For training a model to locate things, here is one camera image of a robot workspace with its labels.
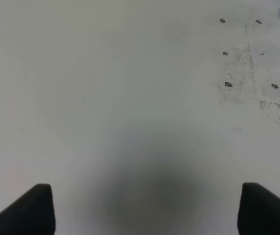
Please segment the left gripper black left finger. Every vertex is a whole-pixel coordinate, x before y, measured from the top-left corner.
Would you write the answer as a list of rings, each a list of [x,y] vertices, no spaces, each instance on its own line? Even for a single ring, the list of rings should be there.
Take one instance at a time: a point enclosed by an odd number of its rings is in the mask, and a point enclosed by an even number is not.
[[[53,235],[56,219],[52,188],[36,184],[0,212],[0,235]]]

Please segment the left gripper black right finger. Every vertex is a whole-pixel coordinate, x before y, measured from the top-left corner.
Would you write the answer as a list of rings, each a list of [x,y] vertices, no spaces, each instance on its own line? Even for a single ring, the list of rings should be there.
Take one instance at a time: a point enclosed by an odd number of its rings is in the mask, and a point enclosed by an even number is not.
[[[244,183],[237,228],[240,235],[280,235],[280,198],[258,183]]]

